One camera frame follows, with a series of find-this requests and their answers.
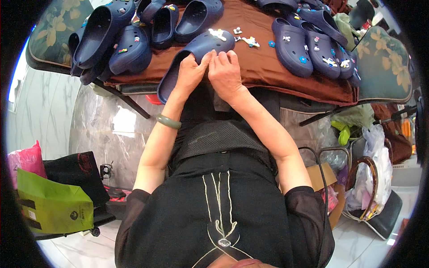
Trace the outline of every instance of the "cardboard box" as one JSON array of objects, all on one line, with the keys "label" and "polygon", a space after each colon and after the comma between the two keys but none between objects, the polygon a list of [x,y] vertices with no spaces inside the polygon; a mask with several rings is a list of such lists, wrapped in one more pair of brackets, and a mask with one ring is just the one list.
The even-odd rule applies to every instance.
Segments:
[{"label": "cardboard box", "polygon": [[[329,186],[337,182],[337,177],[332,171],[332,168],[328,163],[322,164],[323,174],[325,175],[326,185]],[[307,167],[308,175],[310,176],[311,184],[313,185],[313,190],[315,192],[323,189],[323,179],[322,174],[320,173],[319,165]]]},{"label": "cardboard box", "polygon": [[[334,191],[338,192],[337,199],[338,205],[331,211],[329,214],[329,223],[331,225],[331,229],[334,229],[335,225],[337,225],[338,220],[340,219],[341,212],[343,211],[346,200],[344,198],[344,186],[336,184],[337,177],[332,171],[332,168],[328,163],[322,164],[323,174],[325,175],[326,185],[332,185]],[[308,175],[310,176],[311,184],[313,185],[314,191],[319,191],[324,188],[323,179],[320,173],[319,165],[307,167]]]}]

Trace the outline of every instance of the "bracelet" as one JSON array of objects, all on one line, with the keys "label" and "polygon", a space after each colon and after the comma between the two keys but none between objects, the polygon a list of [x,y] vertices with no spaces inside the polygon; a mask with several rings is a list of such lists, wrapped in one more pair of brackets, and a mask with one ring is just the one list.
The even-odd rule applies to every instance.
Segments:
[{"label": "bracelet", "polygon": [[180,129],[182,127],[182,123],[179,121],[168,118],[167,116],[163,116],[162,114],[157,115],[157,121],[164,126],[171,127],[172,129]]}]

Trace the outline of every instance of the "white plastic bag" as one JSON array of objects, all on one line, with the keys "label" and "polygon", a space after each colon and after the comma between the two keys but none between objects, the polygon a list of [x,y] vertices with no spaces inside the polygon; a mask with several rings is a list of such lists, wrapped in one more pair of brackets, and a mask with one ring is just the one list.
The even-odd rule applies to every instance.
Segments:
[{"label": "white plastic bag", "polygon": [[[366,140],[363,155],[372,158],[377,168],[378,185],[374,202],[378,205],[375,214],[379,214],[392,191],[393,167],[389,159],[389,150],[384,146],[383,127],[381,125],[370,126],[369,129],[363,127],[362,132]],[[372,186],[372,174],[369,167],[364,163],[359,164],[354,188],[346,192],[346,209],[348,211],[366,209]]]}]

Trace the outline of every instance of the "black cable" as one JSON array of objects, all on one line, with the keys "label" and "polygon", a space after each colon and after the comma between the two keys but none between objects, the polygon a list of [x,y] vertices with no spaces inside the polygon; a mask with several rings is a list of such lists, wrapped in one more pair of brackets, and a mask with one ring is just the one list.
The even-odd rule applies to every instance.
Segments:
[{"label": "black cable", "polygon": [[323,243],[325,241],[325,232],[328,226],[328,221],[326,220],[326,218],[328,217],[328,186],[326,185],[325,175],[323,173],[322,164],[320,163],[319,156],[317,156],[316,152],[308,146],[303,146],[298,148],[298,150],[301,150],[301,149],[309,149],[310,151],[313,152],[314,156],[316,157],[316,163],[319,165],[320,174],[322,175],[322,180],[323,180],[323,187],[325,188],[325,215],[323,217],[323,236],[322,236],[322,243],[320,245],[319,259],[317,261],[317,267],[320,267],[320,257],[322,255]]}]

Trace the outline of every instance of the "navy blue clog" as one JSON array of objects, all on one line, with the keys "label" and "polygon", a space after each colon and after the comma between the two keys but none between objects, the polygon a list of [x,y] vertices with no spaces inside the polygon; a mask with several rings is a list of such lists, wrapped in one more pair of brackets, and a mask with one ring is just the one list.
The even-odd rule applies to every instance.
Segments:
[{"label": "navy blue clog", "polygon": [[176,5],[164,6],[155,14],[152,22],[152,46],[164,49],[171,46],[174,28],[179,20],[179,8]]},{"label": "navy blue clog", "polygon": [[340,67],[340,76],[341,79],[347,79],[353,75],[353,69],[355,64],[354,60],[349,56],[347,51],[340,46],[339,44],[334,44],[334,49],[336,51],[337,63]]},{"label": "navy blue clog", "polygon": [[115,45],[115,52],[109,60],[109,67],[116,75],[125,71],[138,73],[145,70],[151,60],[152,52],[146,32],[139,27],[129,25],[120,33],[120,40]]},{"label": "navy blue clog", "polygon": [[275,52],[281,64],[296,76],[309,77],[313,64],[305,44],[305,32],[283,18],[276,18],[271,29],[275,36]]},{"label": "navy blue clog", "polygon": [[301,9],[299,11],[299,16],[303,20],[308,21],[321,29],[326,35],[337,41],[337,43],[343,48],[347,46],[347,39],[340,33],[334,19],[326,10],[311,11],[308,9]]},{"label": "navy blue clog", "polygon": [[88,19],[73,55],[74,64],[81,69],[94,66],[113,43],[115,35],[130,24],[135,11],[133,1],[113,0],[97,7]]},{"label": "navy blue clog", "polygon": [[89,85],[102,74],[111,74],[109,69],[109,59],[113,54],[114,50],[115,49],[113,48],[113,46],[108,47],[99,62],[97,62],[93,67],[83,70],[82,74],[80,74],[80,81],[83,85]]},{"label": "navy blue clog", "polygon": [[182,18],[175,29],[177,42],[188,43],[197,35],[205,32],[224,14],[220,0],[193,0],[185,8]]},{"label": "navy blue clog", "polygon": [[[76,48],[78,47],[80,40],[82,39],[84,30],[85,30],[85,26],[82,26],[74,33],[70,34],[69,36],[68,45],[69,45],[70,55],[72,57],[75,54]],[[79,76],[80,74],[82,74],[82,71],[83,70],[77,67],[76,64],[74,64],[73,60],[71,60],[70,75]]]},{"label": "navy blue clog", "polygon": [[279,10],[283,14],[295,12],[298,9],[298,4],[294,0],[257,0],[257,4],[262,10]]},{"label": "navy blue clog", "polygon": [[149,25],[152,23],[158,10],[164,7],[165,0],[142,0],[136,10],[136,16],[141,22]]},{"label": "navy blue clog", "polygon": [[351,62],[354,64],[353,74],[347,80],[353,87],[360,87],[360,76],[357,69],[357,57],[353,52],[346,52],[349,55]]},{"label": "navy blue clog", "polygon": [[314,26],[305,21],[300,26],[305,30],[305,40],[314,68],[331,79],[340,76],[340,67],[337,62],[335,41],[326,34],[318,33]]},{"label": "navy blue clog", "polygon": [[177,77],[179,75],[180,63],[184,58],[193,54],[195,56],[196,63],[200,64],[201,59],[205,54],[212,51],[213,49],[219,54],[219,52],[227,52],[234,49],[235,41],[231,33],[227,31],[221,32],[221,38],[217,38],[214,34],[219,34],[219,30],[207,31],[195,37],[189,44],[187,44],[181,51],[179,51],[171,62],[170,68],[161,82],[158,84],[157,94],[158,99],[165,104],[171,91],[176,86]]}]

